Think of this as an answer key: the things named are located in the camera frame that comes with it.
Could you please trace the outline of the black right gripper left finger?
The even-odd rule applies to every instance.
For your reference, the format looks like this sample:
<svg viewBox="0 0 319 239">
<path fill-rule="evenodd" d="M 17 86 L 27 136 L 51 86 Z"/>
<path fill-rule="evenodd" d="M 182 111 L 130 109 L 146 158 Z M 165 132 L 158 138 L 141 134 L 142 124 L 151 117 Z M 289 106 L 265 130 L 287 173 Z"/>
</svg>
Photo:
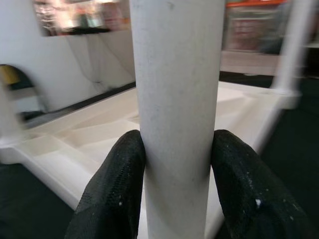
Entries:
<svg viewBox="0 0 319 239">
<path fill-rule="evenodd" d="M 136 239 L 146 153 L 139 130 L 122 135 L 88 182 L 67 239 Z"/>
</svg>

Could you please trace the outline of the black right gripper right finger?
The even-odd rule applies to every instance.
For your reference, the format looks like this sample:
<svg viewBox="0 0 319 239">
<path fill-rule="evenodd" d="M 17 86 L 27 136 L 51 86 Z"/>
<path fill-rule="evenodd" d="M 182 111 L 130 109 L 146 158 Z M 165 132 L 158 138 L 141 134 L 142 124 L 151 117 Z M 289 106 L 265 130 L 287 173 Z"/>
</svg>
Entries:
<svg viewBox="0 0 319 239">
<path fill-rule="evenodd" d="M 233 239 L 317 239 L 302 207 L 256 151 L 228 130 L 214 132 L 211 167 Z"/>
</svg>

